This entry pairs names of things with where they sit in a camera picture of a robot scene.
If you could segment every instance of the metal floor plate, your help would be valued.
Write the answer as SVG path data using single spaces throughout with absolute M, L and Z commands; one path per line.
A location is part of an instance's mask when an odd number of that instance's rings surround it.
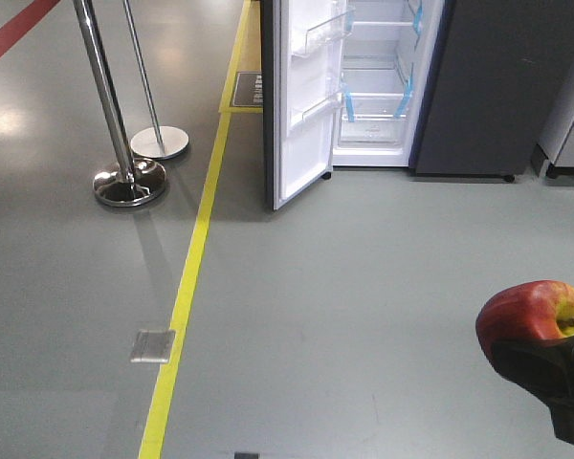
M 168 363 L 174 342 L 174 330 L 141 330 L 130 355 L 136 363 Z

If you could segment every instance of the stanchion post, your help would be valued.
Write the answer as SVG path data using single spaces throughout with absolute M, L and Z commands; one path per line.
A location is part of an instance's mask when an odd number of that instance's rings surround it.
M 136 25 L 134 24 L 134 16 L 132 15 L 132 8 L 130 7 L 130 2 L 128 0 L 123 0 L 123 9 L 125 10 L 125 17 L 127 18 L 127 25 L 130 31 L 130 36 L 132 37 L 132 44 L 134 45 L 134 53 L 136 54 L 136 62 L 138 63 L 138 69 L 139 72 L 141 73 L 141 81 L 143 82 L 144 95 L 146 97 L 146 105 L 149 108 L 149 115 L 151 116 L 151 122 L 153 123 L 153 130 L 155 131 L 157 144 L 160 146 L 162 153 L 165 155 L 166 148 L 164 147 L 164 141 L 162 140 L 162 131 L 160 131 L 160 124 L 157 121 L 155 104 L 153 103 L 153 96 L 151 95 L 151 89 L 149 88 L 149 80 L 146 77 L 146 68 L 144 67 L 143 52 L 141 51 L 141 44 L 138 41 Z
M 141 81 L 143 82 L 146 105 L 148 106 L 149 115 L 151 116 L 151 122 L 153 124 L 152 129 L 145 129 L 132 138 L 132 150 L 134 150 L 134 153 L 137 155 L 145 158 L 167 160 L 168 158 L 173 158 L 185 151 L 185 148 L 189 143 L 189 135 L 185 131 L 176 127 L 160 126 L 157 120 L 157 112 L 155 111 L 153 97 L 151 96 L 149 80 L 146 76 L 143 52 L 141 51 L 141 44 L 136 32 L 134 15 L 132 14 L 129 0 L 123 0 L 123 9 L 125 10 L 127 26 L 130 31 L 130 36 L 132 37 L 138 70 L 141 74 Z
M 113 86 L 92 0 L 73 0 L 85 49 L 98 87 L 117 162 L 94 178 L 94 192 L 104 204 L 133 207 L 159 196 L 166 188 L 166 171 L 151 160 L 134 160 Z

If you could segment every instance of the round metal base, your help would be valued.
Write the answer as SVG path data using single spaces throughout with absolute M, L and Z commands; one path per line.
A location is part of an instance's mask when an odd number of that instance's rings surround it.
M 154 160 L 168 160 L 180 155 L 185 151 L 189 143 L 187 132 L 171 126 L 160 126 L 162 141 L 165 152 L 157 143 L 155 130 L 152 127 L 136 134 L 130 141 L 130 146 L 135 155 L 142 158 L 152 158 Z
M 115 208 L 132 208 L 157 198 L 166 189 L 166 170 L 152 160 L 134 160 L 136 181 L 124 182 L 118 163 L 108 165 L 94 177 L 98 200 Z

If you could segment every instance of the dark gray refrigerator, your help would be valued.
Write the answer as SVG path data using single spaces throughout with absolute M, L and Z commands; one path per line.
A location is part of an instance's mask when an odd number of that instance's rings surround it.
M 334 166 L 522 173 L 574 55 L 574 0 L 261 0 L 266 200 Z

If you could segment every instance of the red apple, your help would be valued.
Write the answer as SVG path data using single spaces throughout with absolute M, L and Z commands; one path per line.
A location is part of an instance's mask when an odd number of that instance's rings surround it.
M 499 339 L 571 337 L 574 287 L 558 280 L 538 280 L 499 292 L 478 314 L 476 334 L 491 365 L 491 346 Z

